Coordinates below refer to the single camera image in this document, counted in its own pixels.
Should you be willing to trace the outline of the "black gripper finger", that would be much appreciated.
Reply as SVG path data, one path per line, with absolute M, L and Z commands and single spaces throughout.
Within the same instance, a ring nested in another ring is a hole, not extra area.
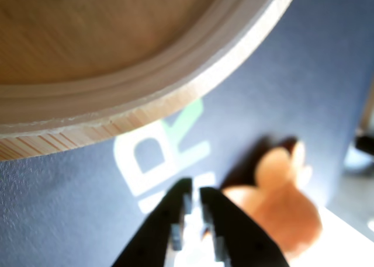
M 288 266 L 278 245 L 221 191 L 200 188 L 203 221 L 214 260 L 224 266 Z
M 192 210 L 192 180 L 176 182 L 148 215 L 113 266 L 164 266 L 167 251 L 181 251 L 185 215 Z

